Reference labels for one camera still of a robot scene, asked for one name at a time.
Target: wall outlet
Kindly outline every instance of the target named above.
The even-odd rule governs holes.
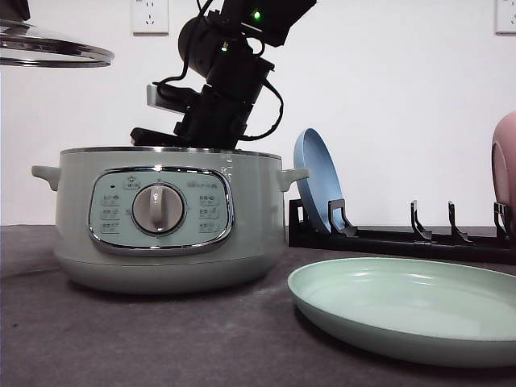
[[[497,0],[497,35],[516,35],[516,0]]]
[[[169,0],[131,0],[134,34],[168,34]]]

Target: green plate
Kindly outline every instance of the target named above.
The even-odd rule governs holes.
[[[516,364],[516,277],[427,260],[349,258],[292,272],[301,312],[356,347],[448,367]]]

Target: glass lid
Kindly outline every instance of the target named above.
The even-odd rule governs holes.
[[[75,43],[69,37],[31,24],[0,20],[0,65],[32,67],[103,67],[111,51]]]

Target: control knob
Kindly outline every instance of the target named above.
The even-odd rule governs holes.
[[[171,231],[184,212],[181,195],[168,185],[156,184],[142,189],[132,205],[133,218],[145,231],[161,234]]]

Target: table surface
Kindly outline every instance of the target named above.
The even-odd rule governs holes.
[[[2,386],[516,385],[516,367],[392,360],[309,322],[293,304],[289,273],[365,254],[289,248],[246,285],[129,296],[69,281],[52,254],[55,239],[53,226],[2,227]],[[516,266],[476,265],[516,274]]]

